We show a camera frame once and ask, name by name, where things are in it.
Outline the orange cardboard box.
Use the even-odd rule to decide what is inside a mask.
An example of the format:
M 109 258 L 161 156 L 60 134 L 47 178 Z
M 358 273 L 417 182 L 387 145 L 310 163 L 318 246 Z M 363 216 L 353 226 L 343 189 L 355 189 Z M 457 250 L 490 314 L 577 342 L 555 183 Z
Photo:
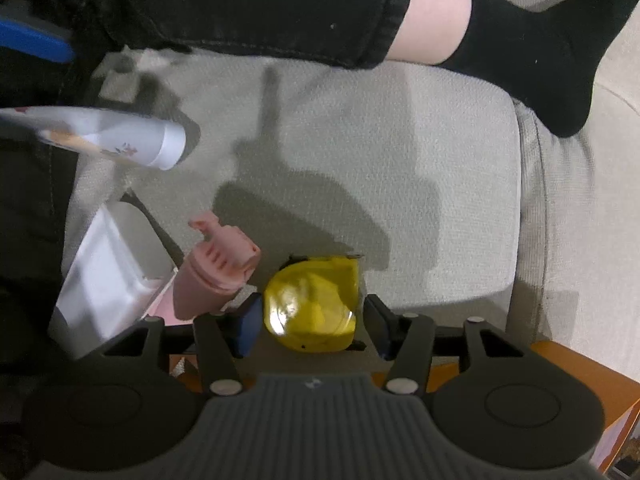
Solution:
M 638 422 L 639 383 L 554 341 L 538 341 L 530 348 L 583 382 L 601 402 L 604 430 L 591 463 L 606 474 Z M 169 371 L 189 390 L 202 392 L 195 356 L 170 356 Z M 457 363 L 432 365 L 426 391 L 433 393 L 458 375 Z

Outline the beige sofa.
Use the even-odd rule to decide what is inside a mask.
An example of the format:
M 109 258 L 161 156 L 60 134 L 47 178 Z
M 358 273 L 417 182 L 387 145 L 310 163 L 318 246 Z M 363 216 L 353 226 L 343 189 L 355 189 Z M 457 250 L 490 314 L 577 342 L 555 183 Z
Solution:
M 108 54 L 90 105 L 186 128 L 175 168 L 81 157 L 62 265 L 99 206 L 139 207 L 181 261 L 201 211 L 262 248 L 349 255 L 362 287 L 444 325 L 480 316 L 639 374 L 639 20 L 602 60 L 590 116 L 554 136 L 488 82 L 414 64 L 341 70 L 192 48 Z

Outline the white tube bottle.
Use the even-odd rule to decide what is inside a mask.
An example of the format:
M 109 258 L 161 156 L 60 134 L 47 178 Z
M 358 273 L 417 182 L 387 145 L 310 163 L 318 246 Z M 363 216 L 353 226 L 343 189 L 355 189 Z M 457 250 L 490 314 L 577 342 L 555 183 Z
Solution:
M 175 167 L 186 148 L 183 126 L 120 110 L 70 106 L 4 108 L 1 119 L 55 148 L 160 170 Z

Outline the white box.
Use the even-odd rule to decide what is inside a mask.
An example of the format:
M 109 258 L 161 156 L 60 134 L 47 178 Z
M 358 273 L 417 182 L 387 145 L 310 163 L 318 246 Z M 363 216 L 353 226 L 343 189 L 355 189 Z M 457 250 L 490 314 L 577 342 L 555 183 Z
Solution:
M 82 358 L 143 318 L 175 272 L 140 209 L 103 204 L 70 265 L 50 335 L 72 359 Z

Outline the yellow plastic packet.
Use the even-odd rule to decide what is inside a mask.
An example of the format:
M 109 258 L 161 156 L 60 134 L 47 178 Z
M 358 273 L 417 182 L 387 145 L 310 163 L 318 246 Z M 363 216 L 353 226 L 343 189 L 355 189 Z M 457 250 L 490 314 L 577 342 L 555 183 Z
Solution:
M 335 353 L 359 346 L 360 269 L 355 256 L 292 256 L 262 293 L 264 324 L 283 347 Z

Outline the left leg black sock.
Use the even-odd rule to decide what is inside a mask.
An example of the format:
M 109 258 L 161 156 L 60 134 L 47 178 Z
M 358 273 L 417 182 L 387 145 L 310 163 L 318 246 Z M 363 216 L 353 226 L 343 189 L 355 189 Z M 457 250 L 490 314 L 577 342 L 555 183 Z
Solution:
M 556 136 L 590 112 L 594 76 L 639 0 L 32 0 L 56 24 L 133 49 L 199 48 L 370 70 L 386 61 L 488 81 Z

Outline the pink handheld fan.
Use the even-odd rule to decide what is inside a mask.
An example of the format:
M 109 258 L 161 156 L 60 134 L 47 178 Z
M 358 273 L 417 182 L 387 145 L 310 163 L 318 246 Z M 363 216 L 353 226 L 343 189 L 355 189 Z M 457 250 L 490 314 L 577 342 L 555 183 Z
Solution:
M 174 281 L 175 318 L 190 321 L 205 313 L 219 313 L 245 286 L 262 252 L 237 226 L 225 226 L 211 211 L 189 221 L 203 235 L 184 258 Z

